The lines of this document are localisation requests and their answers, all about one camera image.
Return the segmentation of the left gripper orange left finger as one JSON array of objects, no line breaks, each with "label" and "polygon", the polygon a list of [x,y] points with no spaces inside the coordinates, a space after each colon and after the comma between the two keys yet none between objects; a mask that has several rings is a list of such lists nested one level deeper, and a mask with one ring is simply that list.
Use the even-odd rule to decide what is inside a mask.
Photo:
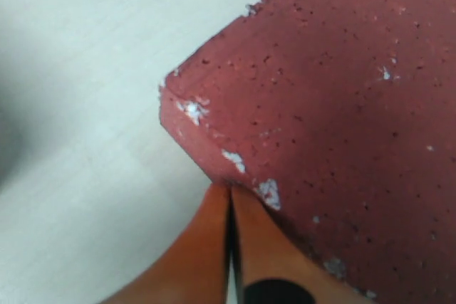
[{"label": "left gripper orange left finger", "polygon": [[228,228],[229,187],[213,184],[191,222],[166,252],[104,303],[225,303]]}]

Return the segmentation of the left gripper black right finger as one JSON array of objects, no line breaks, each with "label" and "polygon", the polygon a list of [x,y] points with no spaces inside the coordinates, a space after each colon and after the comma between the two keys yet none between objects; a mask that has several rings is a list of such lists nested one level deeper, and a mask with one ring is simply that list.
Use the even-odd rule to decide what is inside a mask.
[{"label": "left gripper black right finger", "polygon": [[303,255],[261,201],[231,188],[234,270],[240,303],[369,303]]}]

